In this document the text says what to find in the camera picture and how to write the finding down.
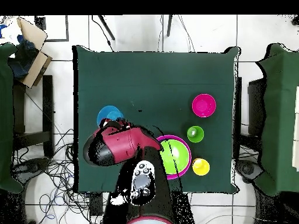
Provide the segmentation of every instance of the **white floor tile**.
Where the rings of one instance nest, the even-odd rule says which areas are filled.
[[[297,90],[296,90],[295,113],[299,113],[299,86],[297,87]]]
[[[65,30],[65,25],[57,26]],[[72,46],[81,45],[88,47],[88,16],[68,16],[69,41],[66,42],[45,42],[41,51],[54,60],[72,60]]]
[[[299,113],[295,114],[294,140],[299,141]]]
[[[242,99],[241,99],[241,123],[248,124],[249,108],[248,108],[248,85],[251,81],[263,78],[263,73],[254,62],[240,62],[238,64],[238,74],[242,78]],[[241,132],[248,133],[248,127],[242,125]]]
[[[192,206],[195,224],[232,224],[232,207]]]
[[[59,184],[59,178],[55,178],[55,182]],[[25,204],[48,204],[54,198],[54,194],[55,185],[48,175],[42,173],[29,181]]]
[[[293,51],[299,49],[299,27],[291,20],[282,15],[238,15],[238,46],[242,49],[239,60],[262,60],[271,43],[283,43]]]
[[[255,207],[234,207],[233,224],[253,224]]]
[[[225,193],[193,193],[191,205],[232,205],[232,195]]]
[[[24,105],[25,132],[43,131],[43,80],[31,89],[26,88],[26,93]]]
[[[65,25],[65,15],[45,15],[48,40],[63,40],[67,38],[67,27]]]
[[[89,224],[89,222],[84,218],[85,216],[87,219],[89,219],[88,211],[84,210],[83,216],[78,209],[72,209],[74,212],[72,212],[70,209],[67,209],[67,206],[58,205],[51,207],[50,210],[47,208],[47,218],[45,217],[44,213],[46,212],[45,206],[42,206],[43,212],[38,205],[26,205],[27,220],[34,220],[37,224],[41,220],[43,220],[41,224]]]
[[[297,171],[299,172],[299,141],[293,142],[292,166],[296,167]]]
[[[235,173],[235,184],[239,187],[240,191],[234,194],[234,205],[255,206],[255,190],[252,184],[245,184],[242,177]]]
[[[182,17],[196,52],[223,53],[228,47],[236,46],[236,15],[182,15]],[[187,33],[178,16],[173,16],[169,37],[166,36],[168,15],[165,15],[164,20],[164,51],[188,52]]]
[[[115,51],[158,51],[158,42],[159,51],[162,51],[162,34],[159,41],[162,30],[160,15],[123,15],[105,18],[116,38],[112,41],[112,48]],[[223,53],[228,47],[236,45],[236,15],[182,15],[182,18],[195,51]],[[97,16],[93,19],[101,24]],[[178,16],[173,16],[169,37],[166,35],[167,25],[168,15],[164,15],[164,51],[187,53],[189,51],[187,33]],[[90,49],[111,51],[100,27],[93,21],[90,27]]]
[[[72,62],[53,61],[45,75],[53,76],[54,133],[74,128],[74,72]]]

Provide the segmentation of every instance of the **table leg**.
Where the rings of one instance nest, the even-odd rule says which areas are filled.
[[[168,27],[167,27],[167,37],[171,35],[171,21],[173,15],[168,15]]]
[[[98,17],[100,18],[100,21],[102,22],[102,24],[104,25],[105,29],[107,30],[107,32],[109,33],[110,37],[112,40],[115,40],[114,35],[112,34],[111,30],[108,28],[107,23],[104,20],[104,17],[102,15],[98,15]]]

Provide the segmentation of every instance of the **green bowl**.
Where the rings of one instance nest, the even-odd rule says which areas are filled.
[[[204,131],[202,127],[192,126],[187,130],[187,137],[190,142],[200,142],[204,137]]]

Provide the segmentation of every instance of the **green table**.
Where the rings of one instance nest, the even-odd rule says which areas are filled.
[[[281,191],[299,193],[299,172],[292,167],[299,52],[289,52],[280,44],[271,44],[269,53],[259,64],[267,78],[260,160],[265,172],[255,183],[269,196]]]
[[[11,177],[13,155],[13,73],[8,58],[17,48],[13,44],[0,45],[0,189],[20,193],[23,186]]]
[[[85,141],[96,129],[99,110],[116,106],[125,118],[155,134],[181,137],[192,159],[210,164],[206,176],[190,169],[181,177],[183,191],[234,193],[231,184],[232,106],[234,59],[238,48],[217,53],[91,52],[80,46],[78,56],[78,163],[80,192],[114,191],[121,164],[92,167],[82,156]],[[214,114],[199,118],[192,100],[211,94],[217,103]],[[204,129],[204,139],[191,143],[186,132],[192,125]],[[171,189],[178,179],[169,180]]]

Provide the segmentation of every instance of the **grout line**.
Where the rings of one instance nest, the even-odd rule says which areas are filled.
[[[89,203],[78,203],[80,206],[83,206],[85,204],[89,204]],[[48,206],[48,204],[25,204],[27,206]],[[52,206],[67,206],[67,204],[52,204]],[[69,206],[74,206],[74,207],[77,207],[76,204],[69,204]]]
[[[203,205],[203,204],[191,204],[190,206],[199,207],[232,207],[232,205]],[[234,207],[255,207],[253,205],[234,205]]]
[[[51,60],[51,62],[72,62],[72,60]]]
[[[73,135],[74,133],[53,133],[53,135]]]
[[[234,224],[234,195],[232,195],[231,202],[231,224]]]
[[[257,61],[238,61],[238,62],[254,62],[254,63],[256,63]]]
[[[89,38],[89,37],[90,37],[90,35],[89,35],[89,34],[90,34],[90,28],[89,28],[90,22],[89,22],[89,17],[90,17],[90,16],[88,16],[88,49],[90,49],[90,47],[91,47],[90,42],[89,42],[89,40],[90,40],[90,38]]]
[[[237,15],[237,30],[236,30],[236,47],[238,46],[238,15]]]

